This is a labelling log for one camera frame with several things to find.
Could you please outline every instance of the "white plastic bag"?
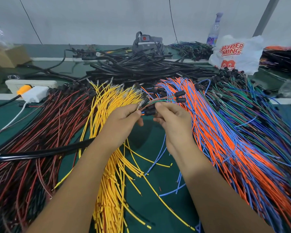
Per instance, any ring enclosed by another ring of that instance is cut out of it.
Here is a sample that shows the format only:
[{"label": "white plastic bag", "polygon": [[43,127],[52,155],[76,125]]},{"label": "white plastic bag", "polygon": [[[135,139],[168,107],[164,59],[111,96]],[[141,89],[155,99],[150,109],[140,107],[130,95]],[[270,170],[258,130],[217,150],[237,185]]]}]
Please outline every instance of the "white plastic bag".
[{"label": "white plastic bag", "polygon": [[263,52],[262,36],[251,39],[235,39],[231,35],[224,36],[213,48],[209,63],[218,68],[228,67],[244,71],[252,75],[258,71]]}]

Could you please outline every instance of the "red logo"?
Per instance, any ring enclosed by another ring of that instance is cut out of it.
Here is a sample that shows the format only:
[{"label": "red logo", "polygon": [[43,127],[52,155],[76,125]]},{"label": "red logo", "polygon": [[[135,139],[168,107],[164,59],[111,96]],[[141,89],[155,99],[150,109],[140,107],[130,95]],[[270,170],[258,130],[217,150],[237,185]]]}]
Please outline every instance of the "red logo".
[{"label": "red logo", "polygon": [[235,61],[233,61],[233,60],[230,60],[230,61],[223,60],[222,64],[221,64],[221,68],[225,68],[225,67],[228,67],[229,69],[235,68]]},{"label": "red logo", "polygon": [[233,43],[231,45],[222,46],[220,52],[221,56],[225,55],[239,55],[244,47],[244,43]]}]

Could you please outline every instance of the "person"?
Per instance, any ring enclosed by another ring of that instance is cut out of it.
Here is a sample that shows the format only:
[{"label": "person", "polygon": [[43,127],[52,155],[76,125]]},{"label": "person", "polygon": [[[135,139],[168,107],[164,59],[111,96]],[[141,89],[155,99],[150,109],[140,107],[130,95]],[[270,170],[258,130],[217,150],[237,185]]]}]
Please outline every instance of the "person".
[{"label": "person", "polygon": [[[27,233],[88,233],[101,177],[111,154],[143,125],[137,105],[115,109],[88,146],[61,188],[30,225]],[[229,186],[198,149],[190,114],[173,103],[157,102],[154,121],[166,132],[166,146],[174,157],[205,233],[274,232]]]}]

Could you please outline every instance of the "white wall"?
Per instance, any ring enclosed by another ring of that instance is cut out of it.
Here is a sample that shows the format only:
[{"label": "white wall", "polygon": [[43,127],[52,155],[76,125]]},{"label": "white wall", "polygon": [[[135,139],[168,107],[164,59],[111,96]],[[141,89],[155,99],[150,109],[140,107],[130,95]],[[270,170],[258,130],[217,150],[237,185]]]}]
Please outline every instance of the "white wall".
[{"label": "white wall", "polygon": [[[44,44],[130,45],[135,33],[175,42],[168,0],[22,0]],[[171,0],[179,41],[205,42],[217,12],[221,36],[251,37],[269,0]],[[19,0],[0,0],[14,43],[39,43]]]},{"label": "white wall", "polygon": [[291,0],[279,0],[262,36],[267,46],[291,46]]}]

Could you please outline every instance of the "white cable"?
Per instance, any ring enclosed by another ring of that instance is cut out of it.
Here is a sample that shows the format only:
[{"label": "white cable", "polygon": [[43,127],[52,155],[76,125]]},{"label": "white cable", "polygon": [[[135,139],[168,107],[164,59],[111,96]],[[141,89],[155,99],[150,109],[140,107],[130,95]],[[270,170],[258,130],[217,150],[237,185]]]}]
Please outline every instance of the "white cable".
[{"label": "white cable", "polygon": [[27,105],[28,103],[26,102],[26,103],[24,103],[24,105],[23,105],[23,107],[22,107],[22,109],[20,110],[20,112],[7,124],[7,125],[5,125],[1,130],[4,130],[6,127],[8,127],[11,123],[13,123],[14,122],[14,120],[15,119],[17,119],[17,117],[23,112],[23,110],[25,109],[25,107],[26,107],[26,105]]}]

